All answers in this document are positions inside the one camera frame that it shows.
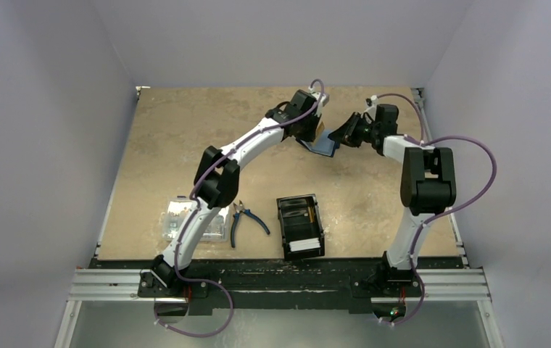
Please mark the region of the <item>orange credit card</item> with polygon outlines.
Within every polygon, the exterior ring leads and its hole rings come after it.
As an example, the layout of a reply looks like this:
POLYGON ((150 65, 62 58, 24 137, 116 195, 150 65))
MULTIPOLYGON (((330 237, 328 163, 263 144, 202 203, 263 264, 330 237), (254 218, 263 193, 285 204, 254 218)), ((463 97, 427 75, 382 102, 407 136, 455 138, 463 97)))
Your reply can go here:
POLYGON ((316 140, 318 140, 322 136, 324 130, 325 130, 324 122, 320 121, 315 132, 316 140))

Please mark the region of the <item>blue leather card holder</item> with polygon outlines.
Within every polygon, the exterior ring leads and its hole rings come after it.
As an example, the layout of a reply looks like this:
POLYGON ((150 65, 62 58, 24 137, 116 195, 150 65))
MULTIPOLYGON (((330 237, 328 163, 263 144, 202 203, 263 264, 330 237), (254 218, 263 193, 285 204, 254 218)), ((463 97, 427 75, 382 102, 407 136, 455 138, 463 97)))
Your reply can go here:
POLYGON ((332 141, 328 137, 328 132, 321 133, 313 142, 307 142, 300 139, 297 139, 296 142, 307 151, 325 157, 334 157, 336 150, 340 147, 339 143, 332 141))

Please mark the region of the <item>black plastic card box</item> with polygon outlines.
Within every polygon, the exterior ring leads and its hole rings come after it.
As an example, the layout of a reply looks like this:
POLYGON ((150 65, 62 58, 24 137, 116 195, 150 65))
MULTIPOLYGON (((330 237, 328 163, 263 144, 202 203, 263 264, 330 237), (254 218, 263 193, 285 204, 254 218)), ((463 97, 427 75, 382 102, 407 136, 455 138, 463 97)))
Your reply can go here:
POLYGON ((315 194, 288 196, 276 199, 285 261, 323 257, 326 254, 325 234, 315 194), (320 239, 319 249, 290 252, 289 242, 301 239, 320 239))

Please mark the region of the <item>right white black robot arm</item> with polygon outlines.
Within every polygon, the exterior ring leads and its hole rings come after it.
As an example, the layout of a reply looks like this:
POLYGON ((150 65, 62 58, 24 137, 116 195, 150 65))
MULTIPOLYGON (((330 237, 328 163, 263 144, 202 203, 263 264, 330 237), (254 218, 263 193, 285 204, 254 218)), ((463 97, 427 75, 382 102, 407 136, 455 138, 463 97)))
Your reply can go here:
POLYGON ((402 166, 399 196, 402 220, 375 274, 361 281, 367 289, 392 295, 402 287, 420 283, 415 273, 418 253, 434 218, 455 203, 456 180, 452 150, 422 146, 398 132, 399 110, 393 104, 378 104, 374 116, 354 112, 329 133, 339 145, 370 144, 377 154, 402 166))

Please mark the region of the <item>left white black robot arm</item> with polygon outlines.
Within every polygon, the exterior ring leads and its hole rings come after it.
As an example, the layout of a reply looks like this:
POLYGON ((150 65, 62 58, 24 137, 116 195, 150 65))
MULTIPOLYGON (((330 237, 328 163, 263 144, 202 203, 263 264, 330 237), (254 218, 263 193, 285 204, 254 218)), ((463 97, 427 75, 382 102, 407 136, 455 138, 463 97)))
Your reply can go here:
POLYGON ((181 230, 149 269, 140 273, 138 296, 182 297, 193 284, 217 287, 217 281, 191 278, 187 272, 200 239, 216 215, 233 204, 239 192, 241 171, 256 157, 288 137, 313 141, 329 95, 324 91, 298 90, 289 101, 268 110, 258 124, 228 145, 204 150, 189 199, 191 207, 181 230))

